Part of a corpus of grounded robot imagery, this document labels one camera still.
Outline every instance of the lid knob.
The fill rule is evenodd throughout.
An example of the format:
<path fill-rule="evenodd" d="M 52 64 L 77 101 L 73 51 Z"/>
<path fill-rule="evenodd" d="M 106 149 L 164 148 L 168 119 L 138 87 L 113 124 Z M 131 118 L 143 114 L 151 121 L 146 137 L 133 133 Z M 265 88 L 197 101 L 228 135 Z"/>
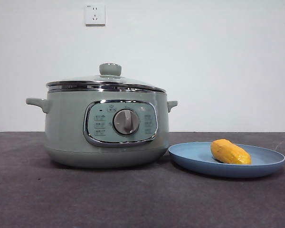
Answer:
<path fill-rule="evenodd" d="M 120 76 L 122 73 L 122 66 L 115 63 L 104 63 L 99 66 L 101 75 L 115 75 Z"/>

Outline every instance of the control panel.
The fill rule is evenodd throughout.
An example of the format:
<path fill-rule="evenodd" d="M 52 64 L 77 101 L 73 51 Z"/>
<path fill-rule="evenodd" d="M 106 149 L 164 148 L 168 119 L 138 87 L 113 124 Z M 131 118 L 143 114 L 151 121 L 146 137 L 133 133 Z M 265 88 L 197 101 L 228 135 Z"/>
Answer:
<path fill-rule="evenodd" d="M 144 101 L 96 101 L 85 112 L 85 138 L 97 146 L 149 141 L 155 138 L 157 128 L 156 111 Z"/>

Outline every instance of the stainless steel rim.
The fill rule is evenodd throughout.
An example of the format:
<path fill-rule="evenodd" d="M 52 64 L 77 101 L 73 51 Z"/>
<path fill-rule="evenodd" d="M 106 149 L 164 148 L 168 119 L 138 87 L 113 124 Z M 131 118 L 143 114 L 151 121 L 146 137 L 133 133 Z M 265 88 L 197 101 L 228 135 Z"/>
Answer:
<path fill-rule="evenodd" d="M 161 88 L 137 85 L 127 83 L 114 83 L 114 82 L 91 82 L 91 81 L 56 81 L 47 83 L 48 92 L 63 92 L 63 91 L 112 91 L 112 92 L 146 92 L 154 91 L 165 93 L 166 91 Z"/>

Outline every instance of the blue plate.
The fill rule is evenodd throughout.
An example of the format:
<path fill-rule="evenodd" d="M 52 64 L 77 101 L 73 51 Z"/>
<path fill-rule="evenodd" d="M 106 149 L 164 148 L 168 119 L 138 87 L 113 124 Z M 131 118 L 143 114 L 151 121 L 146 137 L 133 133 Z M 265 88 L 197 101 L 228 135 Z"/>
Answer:
<path fill-rule="evenodd" d="M 285 156 L 279 152 L 236 144 L 250 154 L 251 165 L 225 164 L 216 161 L 210 142 L 188 142 L 169 147 L 173 161 L 195 172 L 232 178 L 254 178 L 269 175 L 283 166 Z"/>

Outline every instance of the glass lid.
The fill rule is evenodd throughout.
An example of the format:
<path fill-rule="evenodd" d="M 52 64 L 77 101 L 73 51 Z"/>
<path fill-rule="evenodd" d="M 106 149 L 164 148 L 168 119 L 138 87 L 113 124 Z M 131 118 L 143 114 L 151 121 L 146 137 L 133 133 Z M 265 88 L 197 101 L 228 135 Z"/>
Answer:
<path fill-rule="evenodd" d="M 49 92 L 61 91 L 83 91 L 83 90 L 100 90 L 100 91 L 166 91 L 154 87 L 148 83 L 122 77 L 122 67 L 114 63 L 104 63 L 99 66 L 100 75 L 76 77 L 67 80 L 47 83 Z"/>

